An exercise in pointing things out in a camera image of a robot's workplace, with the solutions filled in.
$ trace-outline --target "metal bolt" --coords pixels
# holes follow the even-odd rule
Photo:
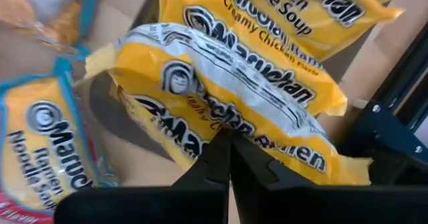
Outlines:
[[[373,106],[372,110],[374,113],[377,113],[377,112],[381,111],[381,107],[377,104],[377,105]]]
[[[420,153],[420,152],[422,152],[422,146],[416,147],[415,153]]]

